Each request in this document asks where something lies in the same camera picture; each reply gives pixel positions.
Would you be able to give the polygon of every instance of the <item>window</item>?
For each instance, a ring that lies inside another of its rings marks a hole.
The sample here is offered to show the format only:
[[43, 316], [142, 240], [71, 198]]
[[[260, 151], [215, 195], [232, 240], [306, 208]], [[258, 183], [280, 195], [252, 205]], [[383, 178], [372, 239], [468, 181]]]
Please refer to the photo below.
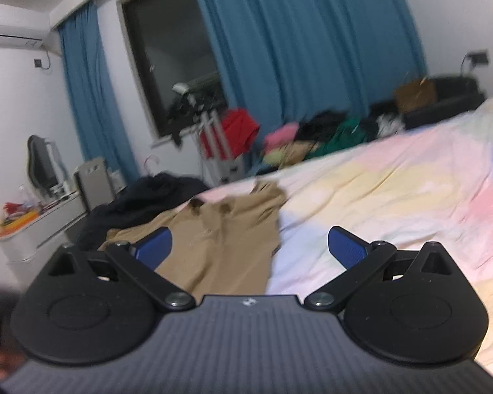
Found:
[[168, 135], [170, 110], [179, 97], [172, 86], [217, 72], [199, 5], [197, 0], [131, 0], [122, 9], [151, 115], [159, 135]]

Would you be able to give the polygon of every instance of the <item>white dresser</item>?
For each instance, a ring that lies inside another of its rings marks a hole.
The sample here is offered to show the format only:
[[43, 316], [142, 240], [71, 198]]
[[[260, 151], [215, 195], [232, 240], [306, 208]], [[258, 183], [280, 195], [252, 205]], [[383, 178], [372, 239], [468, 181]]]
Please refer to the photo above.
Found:
[[84, 216], [82, 199], [74, 193], [14, 234], [0, 238], [0, 246], [23, 291], [59, 246], [75, 240], [74, 231]]

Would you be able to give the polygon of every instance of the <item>pastel bedding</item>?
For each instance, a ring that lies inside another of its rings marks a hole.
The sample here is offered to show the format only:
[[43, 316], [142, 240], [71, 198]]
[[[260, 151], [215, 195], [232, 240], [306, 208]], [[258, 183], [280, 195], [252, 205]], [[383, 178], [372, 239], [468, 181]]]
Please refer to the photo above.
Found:
[[[493, 374], [493, 98], [476, 112], [268, 176], [288, 194], [267, 294], [302, 300], [344, 271], [327, 248], [340, 225], [367, 241], [418, 250], [441, 242], [486, 305], [477, 361]], [[254, 179], [204, 193], [246, 194]]]

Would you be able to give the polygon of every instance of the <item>white logo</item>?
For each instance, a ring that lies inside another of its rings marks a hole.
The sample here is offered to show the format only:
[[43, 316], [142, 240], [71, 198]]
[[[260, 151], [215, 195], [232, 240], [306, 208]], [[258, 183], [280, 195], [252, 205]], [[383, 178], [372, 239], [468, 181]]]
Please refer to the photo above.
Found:
[[243, 299], [243, 305], [247, 307], [253, 307], [257, 303], [258, 301], [256, 301], [254, 298]]

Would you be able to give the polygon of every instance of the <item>red clothing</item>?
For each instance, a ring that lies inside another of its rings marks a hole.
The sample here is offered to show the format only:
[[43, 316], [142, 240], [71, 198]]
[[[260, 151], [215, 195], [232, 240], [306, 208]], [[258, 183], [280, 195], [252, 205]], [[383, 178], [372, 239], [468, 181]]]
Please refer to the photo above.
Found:
[[[241, 154], [250, 151], [255, 138], [258, 136], [260, 126], [250, 117], [247, 110], [238, 108], [227, 111], [224, 119], [221, 120], [221, 124], [234, 159], [239, 157]], [[216, 142], [218, 143], [221, 160], [226, 160], [223, 147], [217, 140], [216, 131], [214, 128], [212, 129], [214, 131]], [[204, 132], [201, 133], [201, 144], [206, 158], [213, 158], [212, 150], [210, 149], [208, 139], [206, 138], [206, 134]]]

